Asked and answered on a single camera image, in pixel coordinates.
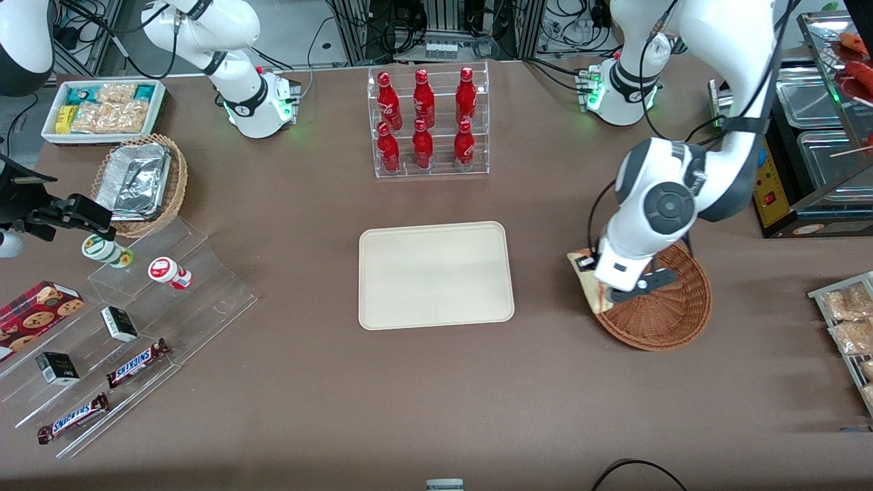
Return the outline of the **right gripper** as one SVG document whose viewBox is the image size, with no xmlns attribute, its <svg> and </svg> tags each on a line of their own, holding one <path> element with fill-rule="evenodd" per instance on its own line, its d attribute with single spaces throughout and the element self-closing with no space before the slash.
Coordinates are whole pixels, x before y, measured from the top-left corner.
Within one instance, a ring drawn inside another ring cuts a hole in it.
<svg viewBox="0 0 873 491">
<path fill-rule="evenodd" d="M 65 209 L 53 207 L 54 196 L 44 187 L 57 181 L 1 156 L 1 227 L 30 234 L 42 241 L 53 241 L 58 226 L 69 222 L 92 233 L 113 232 L 113 212 L 82 194 L 71 194 Z"/>
</svg>

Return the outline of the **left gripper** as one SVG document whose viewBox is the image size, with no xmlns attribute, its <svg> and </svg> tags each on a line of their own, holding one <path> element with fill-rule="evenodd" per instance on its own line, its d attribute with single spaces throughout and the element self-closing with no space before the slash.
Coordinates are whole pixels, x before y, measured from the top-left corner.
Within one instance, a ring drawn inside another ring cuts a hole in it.
<svg viewBox="0 0 873 491">
<path fill-rule="evenodd" d="M 593 271 L 593 277 L 613 289 L 633 291 L 651 263 L 652 254 L 626 251 L 611 239 L 600 239 L 595 252 L 578 252 L 577 271 Z"/>
</svg>

